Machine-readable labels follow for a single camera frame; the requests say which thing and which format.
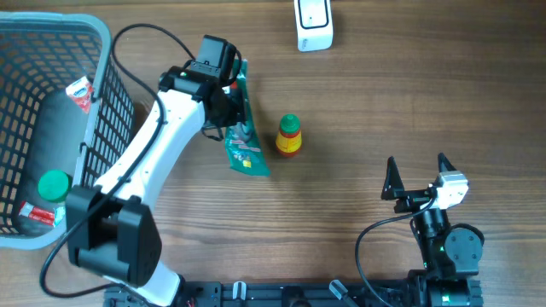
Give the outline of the red sachet pack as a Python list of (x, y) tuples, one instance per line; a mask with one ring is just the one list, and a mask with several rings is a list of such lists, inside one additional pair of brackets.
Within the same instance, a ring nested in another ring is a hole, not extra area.
[(55, 224), (55, 214), (52, 211), (47, 211), (38, 206), (34, 206), (27, 201), (21, 202), (19, 215), (48, 226), (53, 226)]

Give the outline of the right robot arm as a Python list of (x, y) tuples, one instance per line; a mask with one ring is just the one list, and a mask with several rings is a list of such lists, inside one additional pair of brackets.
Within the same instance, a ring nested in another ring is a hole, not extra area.
[(412, 215), (410, 227), (421, 251), (422, 269), (408, 273), (408, 306), (482, 306), (479, 273), (483, 233), (467, 223), (452, 224), (447, 210), (460, 205), (469, 190), (465, 175), (443, 153), (439, 174), (421, 190), (407, 190), (393, 157), (387, 160), (383, 200), (395, 200), (396, 213)]

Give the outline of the mint green wipes packet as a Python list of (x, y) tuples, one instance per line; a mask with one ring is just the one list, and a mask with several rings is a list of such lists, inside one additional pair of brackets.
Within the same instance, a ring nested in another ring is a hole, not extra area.
[(53, 225), (55, 227), (57, 225), (59, 225), (62, 222), (62, 220), (65, 218), (65, 216), (66, 216), (66, 207), (65, 206), (59, 206), (59, 207), (55, 208)]

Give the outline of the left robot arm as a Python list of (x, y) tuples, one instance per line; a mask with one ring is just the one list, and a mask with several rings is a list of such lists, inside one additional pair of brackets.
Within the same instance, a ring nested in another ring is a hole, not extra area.
[(224, 140), (251, 139), (245, 70), (232, 85), (186, 91), (177, 76), (160, 90), (142, 128), (116, 164), (91, 188), (68, 194), (67, 244), (72, 264), (109, 280), (100, 288), (106, 306), (184, 306), (184, 279), (161, 261), (153, 210), (166, 178), (192, 137), (221, 119)]

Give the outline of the sriracha bottle green cap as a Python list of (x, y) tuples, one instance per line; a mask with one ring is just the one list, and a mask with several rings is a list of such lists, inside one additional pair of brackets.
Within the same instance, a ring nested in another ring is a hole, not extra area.
[(295, 114), (282, 117), (276, 136), (276, 149), (285, 157), (295, 156), (302, 147), (302, 132), (299, 118)]

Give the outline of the green 3M gloves packet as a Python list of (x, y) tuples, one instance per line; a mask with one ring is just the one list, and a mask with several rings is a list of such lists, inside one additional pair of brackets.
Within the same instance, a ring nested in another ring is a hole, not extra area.
[(226, 129), (224, 148), (233, 170), (249, 176), (268, 177), (270, 169), (260, 146), (247, 93), (247, 64), (247, 60), (235, 61), (235, 66), (241, 68), (237, 80), (229, 88), (224, 87), (228, 97), (239, 102), (244, 111), (243, 120)]

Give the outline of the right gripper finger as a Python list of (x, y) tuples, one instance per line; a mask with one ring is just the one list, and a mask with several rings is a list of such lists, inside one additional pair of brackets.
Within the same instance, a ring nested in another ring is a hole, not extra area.
[(398, 171), (396, 160), (391, 156), (387, 160), (386, 178), (380, 197), (383, 200), (396, 200), (402, 198), (404, 193), (405, 189)]
[(451, 164), (451, 162), (447, 159), (444, 153), (438, 154), (438, 167), (439, 167), (439, 173), (447, 172), (447, 171), (456, 171), (455, 166)]

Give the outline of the green lid jar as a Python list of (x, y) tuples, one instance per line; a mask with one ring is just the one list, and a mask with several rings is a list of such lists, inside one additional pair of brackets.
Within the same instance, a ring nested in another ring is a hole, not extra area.
[(38, 181), (39, 196), (53, 203), (63, 202), (73, 185), (73, 178), (64, 171), (50, 170)]

